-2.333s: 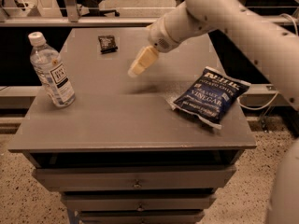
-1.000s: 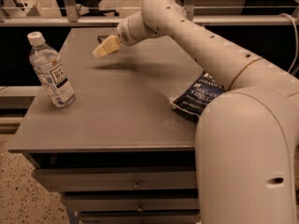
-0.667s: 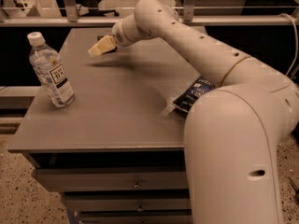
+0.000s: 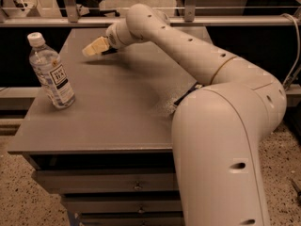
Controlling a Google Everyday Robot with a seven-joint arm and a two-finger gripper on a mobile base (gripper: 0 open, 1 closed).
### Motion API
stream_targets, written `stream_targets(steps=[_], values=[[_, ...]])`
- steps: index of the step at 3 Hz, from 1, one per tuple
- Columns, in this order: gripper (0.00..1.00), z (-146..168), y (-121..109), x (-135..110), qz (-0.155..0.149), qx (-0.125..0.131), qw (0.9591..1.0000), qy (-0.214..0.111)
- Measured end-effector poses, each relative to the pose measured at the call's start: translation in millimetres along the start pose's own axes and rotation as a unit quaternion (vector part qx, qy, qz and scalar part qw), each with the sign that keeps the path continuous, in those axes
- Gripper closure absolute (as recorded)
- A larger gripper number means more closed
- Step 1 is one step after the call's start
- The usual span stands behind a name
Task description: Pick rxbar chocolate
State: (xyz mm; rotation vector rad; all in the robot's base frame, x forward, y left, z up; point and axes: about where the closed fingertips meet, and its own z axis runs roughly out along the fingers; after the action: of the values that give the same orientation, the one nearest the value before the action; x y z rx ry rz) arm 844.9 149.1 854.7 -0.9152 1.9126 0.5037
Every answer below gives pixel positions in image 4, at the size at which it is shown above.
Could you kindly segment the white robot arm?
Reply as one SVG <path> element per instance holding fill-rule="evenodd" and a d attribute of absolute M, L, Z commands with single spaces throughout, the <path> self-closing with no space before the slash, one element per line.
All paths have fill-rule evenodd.
<path fill-rule="evenodd" d="M 169 24 L 146 5 L 129 8 L 87 57 L 151 41 L 200 84 L 172 120 L 172 151 L 185 226 L 270 226 L 259 144 L 282 121 L 287 99 L 269 72 Z"/>

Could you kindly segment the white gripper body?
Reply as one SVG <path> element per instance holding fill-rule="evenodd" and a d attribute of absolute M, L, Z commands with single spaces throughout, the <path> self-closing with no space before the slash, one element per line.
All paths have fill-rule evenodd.
<path fill-rule="evenodd" d="M 110 46 L 115 49 L 124 48 L 134 43 L 140 43 L 140 39 L 130 32 L 125 19 L 111 24 L 106 29 L 106 37 Z"/>

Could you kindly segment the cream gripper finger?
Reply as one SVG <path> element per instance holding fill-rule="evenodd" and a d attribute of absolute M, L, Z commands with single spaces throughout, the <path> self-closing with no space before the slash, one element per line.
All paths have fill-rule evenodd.
<path fill-rule="evenodd" d="M 89 45 L 87 45 L 82 53 L 85 57 L 91 57 L 94 55 L 98 55 L 102 52 L 107 51 L 110 48 L 108 39 L 106 37 L 99 37 Z"/>

